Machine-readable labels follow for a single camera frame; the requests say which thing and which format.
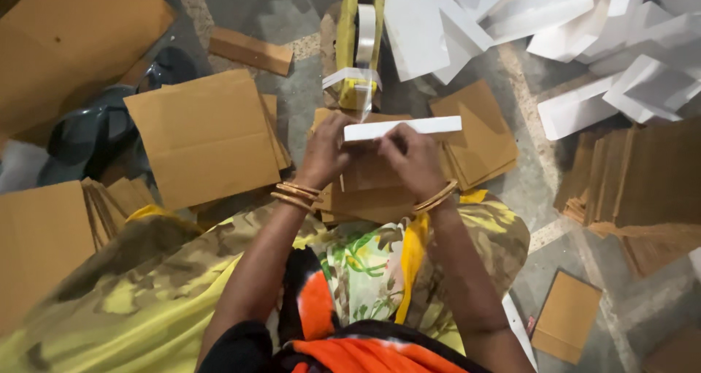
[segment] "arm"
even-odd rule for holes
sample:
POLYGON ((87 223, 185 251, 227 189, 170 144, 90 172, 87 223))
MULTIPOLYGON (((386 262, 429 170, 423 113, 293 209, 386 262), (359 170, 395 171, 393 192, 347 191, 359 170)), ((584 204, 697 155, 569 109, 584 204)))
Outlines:
MULTIPOLYGON (((338 177, 351 160, 349 153, 338 146, 343 128, 349 123, 350 118, 334 114, 319 125, 307 144, 295 183, 320 190, 338 177)), ((205 329, 195 371, 218 338, 233 325, 247 320, 267 322, 282 287, 292 243, 307 213, 305 209, 281 201, 253 238, 224 286, 212 320, 205 329)))
MULTIPOLYGON (((447 184, 437 146, 430 136, 400 124, 377 143, 379 153, 419 202, 432 198, 447 184)), ((532 372, 456 203, 447 199, 428 214, 436 241, 434 258, 445 275, 446 303, 453 312, 466 355, 494 372, 532 372)))

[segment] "adhesive tape strip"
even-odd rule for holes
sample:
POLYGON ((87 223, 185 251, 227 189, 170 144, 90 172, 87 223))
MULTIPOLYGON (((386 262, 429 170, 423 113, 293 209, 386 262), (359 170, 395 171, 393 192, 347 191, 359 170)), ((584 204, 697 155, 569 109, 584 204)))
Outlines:
POLYGON ((321 81, 322 90, 326 90, 338 81, 344 78, 354 78, 357 80, 367 80, 367 72, 372 73, 372 81, 377 83, 377 87, 382 91, 382 81, 380 80, 380 74, 375 70, 371 69, 358 69, 358 68, 343 68, 336 73, 329 75, 324 80, 321 81))
POLYGON ((372 4, 358 4, 357 6, 357 53, 356 65, 369 65, 372 61, 372 52, 375 49, 375 6, 372 4))

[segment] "hand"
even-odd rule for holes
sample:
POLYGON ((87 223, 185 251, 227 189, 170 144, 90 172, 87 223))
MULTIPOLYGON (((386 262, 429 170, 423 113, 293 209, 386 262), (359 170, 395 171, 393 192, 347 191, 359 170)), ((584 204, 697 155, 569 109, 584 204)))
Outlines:
POLYGON ((433 198, 446 187, 447 180, 438 162, 438 146, 432 137, 401 123, 376 139, 376 143, 378 154, 390 162, 418 202, 433 198))
POLYGON ((341 148, 344 126, 353 124, 350 117, 333 113, 326 117, 307 142, 302 169, 294 182, 313 189, 324 189, 351 161, 347 148, 341 148))

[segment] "concrete floor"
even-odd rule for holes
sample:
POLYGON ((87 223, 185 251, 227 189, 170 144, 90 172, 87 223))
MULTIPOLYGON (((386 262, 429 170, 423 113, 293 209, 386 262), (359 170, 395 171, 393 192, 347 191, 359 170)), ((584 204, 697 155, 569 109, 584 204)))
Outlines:
MULTIPOLYGON (((330 4, 339 0, 167 0, 180 17, 163 45, 186 49, 203 75, 240 67, 209 56, 214 24, 295 50, 287 77, 252 70, 260 92, 278 95, 278 134, 300 162, 314 109, 322 106, 318 29, 330 4)), ((562 171, 572 161, 576 137, 545 139, 536 105, 594 78, 582 64, 561 64, 524 50, 526 40, 489 49, 444 87, 430 76, 399 83, 390 54, 382 63, 383 113, 430 115, 427 100, 450 94, 478 79, 492 89, 521 151, 517 169, 483 185, 525 220, 532 234, 529 258, 511 294, 521 318, 538 317, 556 270, 604 290, 596 324, 578 366, 536 351, 540 372, 638 372, 640 360, 666 335, 689 322, 701 323, 701 285, 687 257, 652 277, 634 281, 615 238, 600 239, 552 208, 562 171)), ((620 117, 607 122, 625 124, 620 117)), ((231 207, 241 204, 233 203, 231 207)))

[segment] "gold bangle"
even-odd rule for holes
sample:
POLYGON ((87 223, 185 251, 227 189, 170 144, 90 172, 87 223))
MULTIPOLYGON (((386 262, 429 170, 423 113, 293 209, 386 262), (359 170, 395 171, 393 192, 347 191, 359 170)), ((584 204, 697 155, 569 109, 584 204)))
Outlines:
POLYGON ((285 184, 285 186, 290 186, 290 187, 293 187, 293 188, 298 189, 298 190, 303 190, 303 191, 306 191, 309 193, 313 193, 314 195, 319 195, 321 193, 320 190, 316 190, 316 189, 313 189, 311 187, 300 186, 299 184, 291 183, 289 181, 283 181, 283 184, 285 184))
POLYGON ((292 193, 294 195, 299 196, 300 198, 310 199, 313 202, 319 202, 319 203, 324 202, 324 200, 322 198, 319 198, 317 195, 309 193, 305 190, 296 189, 296 188, 291 187, 291 186, 286 186, 285 184, 277 184, 275 186, 275 188, 277 188, 279 190, 284 190, 285 192, 292 193))
POLYGON ((422 208, 422 209, 414 210, 414 215, 415 215, 415 216, 418 216, 419 214, 423 214, 423 213, 429 212, 430 210, 435 209, 436 207, 438 207, 438 205, 440 205, 441 203, 445 202, 445 200, 448 199, 448 198, 450 198, 450 194, 449 194, 449 193, 443 195, 442 198, 436 200, 434 203, 431 203, 430 205, 428 205, 428 206, 426 206, 426 207, 424 207, 424 208, 422 208))
POLYGON ((270 196, 272 196, 273 198, 284 200, 287 203, 292 203, 293 205, 300 207, 300 208, 303 208, 303 209, 309 211, 311 214, 314 214, 314 209, 312 209, 311 206, 305 205, 303 201, 301 201, 297 198, 293 198, 292 196, 283 195, 283 194, 277 193, 277 192, 271 193, 270 196))
POLYGON ((439 199, 442 199, 445 196, 448 196, 451 192, 453 192, 453 189, 458 185, 458 181, 455 179, 449 180, 448 186, 442 189, 439 193, 435 194, 432 198, 426 200, 425 202, 421 203, 420 205, 414 206, 414 212, 419 212, 423 210, 425 207, 431 206, 434 202, 436 202, 439 199))

